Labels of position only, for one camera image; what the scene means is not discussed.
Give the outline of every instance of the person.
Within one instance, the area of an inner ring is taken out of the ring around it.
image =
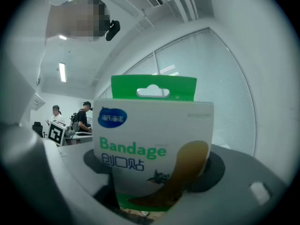
[[[52,111],[53,111],[53,116],[51,117],[51,121],[57,120],[65,123],[64,117],[61,115],[60,107],[58,105],[54,105]]]
[[[79,110],[77,113],[78,117],[78,124],[79,124],[79,131],[78,132],[89,132],[92,133],[92,129],[88,127],[88,122],[86,120],[86,112],[91,109],[90,102],[84,102],[82,109]]]

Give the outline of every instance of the black camera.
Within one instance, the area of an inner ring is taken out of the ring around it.
[[[109,30],[105,33],[105,38],[107,41],[113,39],[113,37],[120,31],[120,22],[112,20]]]

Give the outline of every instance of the bandage box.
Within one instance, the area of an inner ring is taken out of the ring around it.
[[[141,97],[156,84],[167,97]],[[120,207],[168,210],[201,175],[210,153],[213,104],[194,102],[196,79],[162,75],[112,77],[113,99],[94,103],[94,152],[112,168]]]

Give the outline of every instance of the brown bandage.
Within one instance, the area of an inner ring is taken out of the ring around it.
[[[193,141],[182,146],[170,179],[156,192],[128,201],[138,206],[169,207],[181,197],[184,185],[193,181],[206,162],[209,147],[204,141]]]

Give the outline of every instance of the green hang tab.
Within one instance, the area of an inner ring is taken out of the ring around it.
[[[114,99],[149,99],[168,101],[194,101],[197,79],[193,77],[167,75],[116,75],[112,76]],[[167,97],[141,97],[137,90],[157,85],[170,91]]]

